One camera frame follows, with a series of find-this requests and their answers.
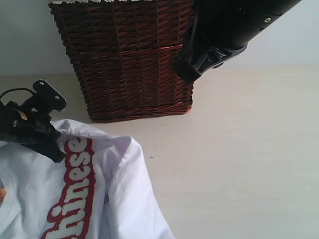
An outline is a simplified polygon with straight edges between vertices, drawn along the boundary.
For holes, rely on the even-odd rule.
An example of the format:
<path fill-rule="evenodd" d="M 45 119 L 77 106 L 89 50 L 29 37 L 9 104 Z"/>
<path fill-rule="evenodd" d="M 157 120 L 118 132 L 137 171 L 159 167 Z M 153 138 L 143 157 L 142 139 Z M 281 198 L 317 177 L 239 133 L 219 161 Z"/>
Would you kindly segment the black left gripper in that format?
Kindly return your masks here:
<path fill-rule="evenodd" d="M 32 150 L 60 163 L 66 154 L 57 140 L 61 134 L 51 124 L 53 110 L 63 111 L 66 99 L 46 80 L 39 79 L 32 85 L 42 98 L 29 98 L 22 105 L 10 101 L 0 104 L 0 140 L 32 146 Z"/>

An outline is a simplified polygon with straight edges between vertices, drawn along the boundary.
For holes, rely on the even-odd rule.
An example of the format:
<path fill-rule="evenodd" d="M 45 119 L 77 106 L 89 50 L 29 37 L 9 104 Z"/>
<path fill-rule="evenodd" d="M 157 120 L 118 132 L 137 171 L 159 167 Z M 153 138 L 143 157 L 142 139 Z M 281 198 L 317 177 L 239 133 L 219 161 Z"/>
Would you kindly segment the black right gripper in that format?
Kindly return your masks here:
<path fill-rule="evenodd" d="M 186 84 L 191 85 L 204 72 L 222 66 L 224 62 L 244 52 L 247 46 L 245 44 L 239 49 L 232 49 L 213 44 L 200 28 L 196 17 L 184 35 L 173 69 Z"/>

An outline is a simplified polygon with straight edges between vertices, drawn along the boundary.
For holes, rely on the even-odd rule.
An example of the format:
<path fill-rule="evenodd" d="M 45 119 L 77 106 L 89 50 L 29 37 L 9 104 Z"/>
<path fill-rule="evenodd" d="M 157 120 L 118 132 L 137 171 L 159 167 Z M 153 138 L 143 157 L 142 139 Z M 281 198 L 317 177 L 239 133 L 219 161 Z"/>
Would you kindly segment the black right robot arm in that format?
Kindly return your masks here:
<path fill-rule="evenodd" d="M 248 42 L 299 3 L 297 0 L 195 0 L 194 23 L 173 65 L 193 84 L 204 72 L 244 52 Z"/>

